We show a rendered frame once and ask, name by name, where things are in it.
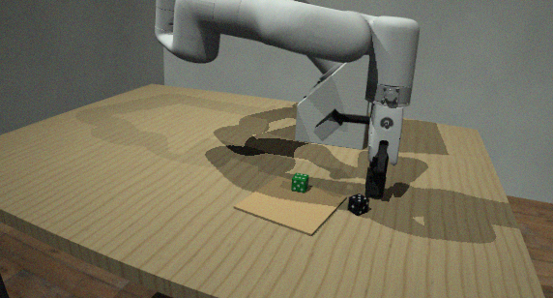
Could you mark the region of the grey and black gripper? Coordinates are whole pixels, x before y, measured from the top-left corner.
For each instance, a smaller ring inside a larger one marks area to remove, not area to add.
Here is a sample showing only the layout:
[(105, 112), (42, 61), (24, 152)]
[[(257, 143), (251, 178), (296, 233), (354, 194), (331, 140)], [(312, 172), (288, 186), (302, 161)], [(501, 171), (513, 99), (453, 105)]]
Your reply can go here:
[[(386, 183), (388, 160), (390, 159), (392, 165), (396, 165), (398, 160), (403, 107), (410, 105), (410, 103), (381, 103), (373, 101), (367, 96), (365, 96), (365, 99), (372, 104), (368, 130), (368, 160), (370, 161), (370, 167), (367, 168), (367, 174), (369, 175), (366, 175), (367, 181), (365, 180), (364, 195), (382, 198)], [(386, 121), (389, 121), (389, 124)]]

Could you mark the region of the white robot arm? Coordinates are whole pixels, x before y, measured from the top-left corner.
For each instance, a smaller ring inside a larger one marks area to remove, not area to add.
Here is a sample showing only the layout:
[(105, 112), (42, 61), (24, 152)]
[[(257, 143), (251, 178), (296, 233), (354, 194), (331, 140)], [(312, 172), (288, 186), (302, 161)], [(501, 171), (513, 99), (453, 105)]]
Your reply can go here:
[(306, 0), (156, 0), (155, 35), (172, 54), (198, 64), (217, 58), (220, 34), (276, 46), (307, 55), (321, 81), (343, 63), (369, 55), (365, 95), (410, 103), (419, 24), (351, 13)]

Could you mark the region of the black die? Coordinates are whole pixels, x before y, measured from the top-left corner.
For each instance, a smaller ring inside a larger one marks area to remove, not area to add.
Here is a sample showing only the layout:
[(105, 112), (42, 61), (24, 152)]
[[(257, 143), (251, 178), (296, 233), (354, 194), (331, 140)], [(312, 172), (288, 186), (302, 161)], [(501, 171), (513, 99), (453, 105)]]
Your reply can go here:
[(350, 212), (359, 216), (367, 212), (369, 199), (361, 194), (355, 194), (349, 197), (348, 209)]

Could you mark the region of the dark green die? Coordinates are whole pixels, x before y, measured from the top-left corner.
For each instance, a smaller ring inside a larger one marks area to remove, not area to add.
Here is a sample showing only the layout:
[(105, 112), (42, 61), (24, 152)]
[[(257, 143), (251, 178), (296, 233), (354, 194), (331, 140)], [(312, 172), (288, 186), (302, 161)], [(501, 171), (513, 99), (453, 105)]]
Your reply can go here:
[(302, 173), (295, 173), (292, 178), (291, 190), (295, 192), (305, 193), (308, 187), (308, 175)]

